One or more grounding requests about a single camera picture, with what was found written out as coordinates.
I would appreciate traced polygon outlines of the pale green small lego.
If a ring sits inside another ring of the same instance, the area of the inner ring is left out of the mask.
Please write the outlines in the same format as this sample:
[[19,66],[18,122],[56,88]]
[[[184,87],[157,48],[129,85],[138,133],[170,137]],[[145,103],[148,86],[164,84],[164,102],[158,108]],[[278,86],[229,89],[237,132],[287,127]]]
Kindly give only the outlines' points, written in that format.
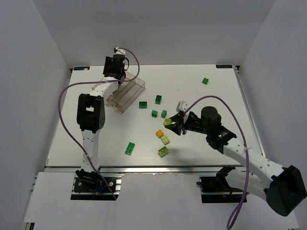
[[172,120],[170,118],[167,118],[164,120],[163,122],[163,126],[167,126],[167,125],[171,125],[172,124]]

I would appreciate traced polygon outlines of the pale green 2x2 lego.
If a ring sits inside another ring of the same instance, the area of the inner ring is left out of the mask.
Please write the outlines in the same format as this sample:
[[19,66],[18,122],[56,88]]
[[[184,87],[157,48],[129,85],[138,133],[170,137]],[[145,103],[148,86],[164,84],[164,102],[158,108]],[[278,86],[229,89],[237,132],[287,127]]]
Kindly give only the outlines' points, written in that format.
[[170,139],[168,138],[167,135],[161,136],[160,139],[162,140],[164,145],[167,145],[168,143],[170,143]]

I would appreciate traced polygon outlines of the lime green 2x2 lego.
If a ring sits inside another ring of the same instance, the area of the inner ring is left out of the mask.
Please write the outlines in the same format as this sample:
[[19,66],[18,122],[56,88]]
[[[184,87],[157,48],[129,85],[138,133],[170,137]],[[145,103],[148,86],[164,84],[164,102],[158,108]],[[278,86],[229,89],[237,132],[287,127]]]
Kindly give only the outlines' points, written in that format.
[[166,146],[163,146],[161,149],[158,150],[158,154],[161,158],[167,155],[168,153],[169,153],[169,150]]

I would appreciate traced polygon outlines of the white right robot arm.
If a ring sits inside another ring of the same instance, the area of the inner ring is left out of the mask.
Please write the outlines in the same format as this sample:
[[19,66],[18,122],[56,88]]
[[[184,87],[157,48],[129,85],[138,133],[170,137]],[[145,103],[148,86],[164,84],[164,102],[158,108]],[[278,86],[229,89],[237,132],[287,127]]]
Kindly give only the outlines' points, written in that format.
[[178,103],[177,114],[171,117],[172,123],[166,128],[177,135],[187,131],[206,135],[209,146],[221,154],[237,161],[251,173],[246,182],[246,174],[235,166],[225,165],[215,178],[201,182],[204,192],[221,192],[232,188],[243,190],[267,202],[277,214],[288,216],[307,196],[300,171],[293,165],[284,167],[263,157],[243,142],[230,130],[222,126],[221,116],[216,108],[202,108],[197,117],[188,111],[184,101]]

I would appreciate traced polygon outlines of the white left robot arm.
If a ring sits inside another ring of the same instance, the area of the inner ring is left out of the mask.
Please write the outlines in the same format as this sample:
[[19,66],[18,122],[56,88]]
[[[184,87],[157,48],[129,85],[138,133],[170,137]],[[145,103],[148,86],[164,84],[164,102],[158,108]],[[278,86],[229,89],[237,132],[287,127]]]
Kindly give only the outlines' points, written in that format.
[[77,124],[83,137],[83,156],[81,169],[87,173],[99,170],[98,139],[105,124],[105,99],[116,91],[121,80],[126,78],[125,51],[119,49],[113,57],[106,57],[103,81],[88,94],[80,94],[77,106]]

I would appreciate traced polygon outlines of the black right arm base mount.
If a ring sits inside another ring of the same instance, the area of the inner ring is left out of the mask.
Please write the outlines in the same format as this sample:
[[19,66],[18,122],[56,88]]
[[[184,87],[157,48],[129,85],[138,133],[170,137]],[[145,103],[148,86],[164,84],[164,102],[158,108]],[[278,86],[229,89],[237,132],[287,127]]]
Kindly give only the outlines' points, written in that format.
[[203,204],[240,202],[243,190],[230,187],[226,181],[226,177],[234,169],[236,169],[234,166],[226,165],[215,176],[200,177],[196,185],[201,190],[201,202]]

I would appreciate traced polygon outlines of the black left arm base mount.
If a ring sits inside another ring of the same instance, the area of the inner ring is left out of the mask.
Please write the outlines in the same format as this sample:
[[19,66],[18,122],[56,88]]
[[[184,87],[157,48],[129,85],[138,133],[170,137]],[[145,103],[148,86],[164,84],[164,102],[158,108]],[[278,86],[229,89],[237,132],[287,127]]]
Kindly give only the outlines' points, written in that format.
[[71,200],[115,201],[120,192],[121,178],[105,177],[95,172],[77,170],[73,181]]

